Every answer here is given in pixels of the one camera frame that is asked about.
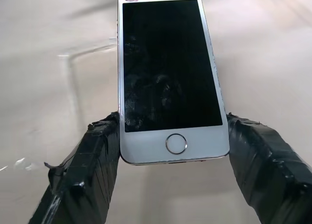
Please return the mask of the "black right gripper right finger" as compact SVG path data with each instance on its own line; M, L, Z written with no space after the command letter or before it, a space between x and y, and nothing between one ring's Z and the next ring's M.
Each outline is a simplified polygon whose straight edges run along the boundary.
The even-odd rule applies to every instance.
M231 113L227 120L234 176L261 224L312 224L312 167L276 130Z

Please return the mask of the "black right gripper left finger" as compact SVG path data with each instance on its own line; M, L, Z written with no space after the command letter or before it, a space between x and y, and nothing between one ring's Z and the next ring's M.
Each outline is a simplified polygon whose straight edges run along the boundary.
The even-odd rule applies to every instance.
M47 187L28 224L105 224L120 158L119 114L88 125L58 166L48 163Z

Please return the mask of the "clear plastic phone case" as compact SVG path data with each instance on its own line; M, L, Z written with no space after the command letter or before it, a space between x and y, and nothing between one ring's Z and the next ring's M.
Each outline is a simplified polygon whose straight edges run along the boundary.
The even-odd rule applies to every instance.
M117 39L0 55L0 179L45 170L117 107Z

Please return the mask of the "white smartphone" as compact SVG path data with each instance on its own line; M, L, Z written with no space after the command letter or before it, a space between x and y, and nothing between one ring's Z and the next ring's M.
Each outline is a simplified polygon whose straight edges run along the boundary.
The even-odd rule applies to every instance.
M202 0L117 0L120 153L132 165L230 151Z

